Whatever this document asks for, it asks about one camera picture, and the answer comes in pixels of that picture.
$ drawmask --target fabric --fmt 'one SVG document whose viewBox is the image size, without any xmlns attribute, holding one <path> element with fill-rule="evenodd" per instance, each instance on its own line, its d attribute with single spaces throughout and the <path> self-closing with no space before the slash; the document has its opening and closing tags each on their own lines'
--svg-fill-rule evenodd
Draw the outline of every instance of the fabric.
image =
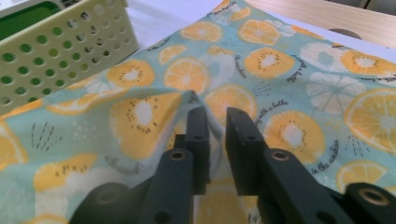
<svg viewBox="0 0 396 224">
<path fill-rule="evenodd" d="M 238 197 L 224 149 L 227 106 L 322 185 L 369 182 L 396 194 L 396 64 L 332 43 L 241 0 L 106 71 L 0 118 L 2 223 L 67 223 L 107 182 L 136 186 L 210 116 L 211 183 L 195 223 L 260 223 Z"/>
</svg>

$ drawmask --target white perforated basket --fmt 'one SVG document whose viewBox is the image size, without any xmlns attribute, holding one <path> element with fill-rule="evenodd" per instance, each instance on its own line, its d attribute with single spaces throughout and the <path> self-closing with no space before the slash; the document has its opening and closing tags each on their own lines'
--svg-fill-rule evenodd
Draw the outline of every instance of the white perforated basket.
<svg viewBox="0 0 396 224">
<path fill-rule="evenodd" d="M 83 0 L 0 41 L 0 115 L 137 50 L 125 0 Z"/>
</svg>

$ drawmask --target table surface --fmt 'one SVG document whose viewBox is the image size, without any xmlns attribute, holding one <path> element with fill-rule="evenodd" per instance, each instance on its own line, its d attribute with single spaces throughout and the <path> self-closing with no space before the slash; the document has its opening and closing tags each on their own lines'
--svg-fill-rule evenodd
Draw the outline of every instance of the table surface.
<svg viewBox="0 0 396 224">
<path fill-rule="evenodd" d="M 396 16 L 324 0 L 247 0 L 254 7 L 324 29 L 345 29 L 396 49 Z"/>
</svg>

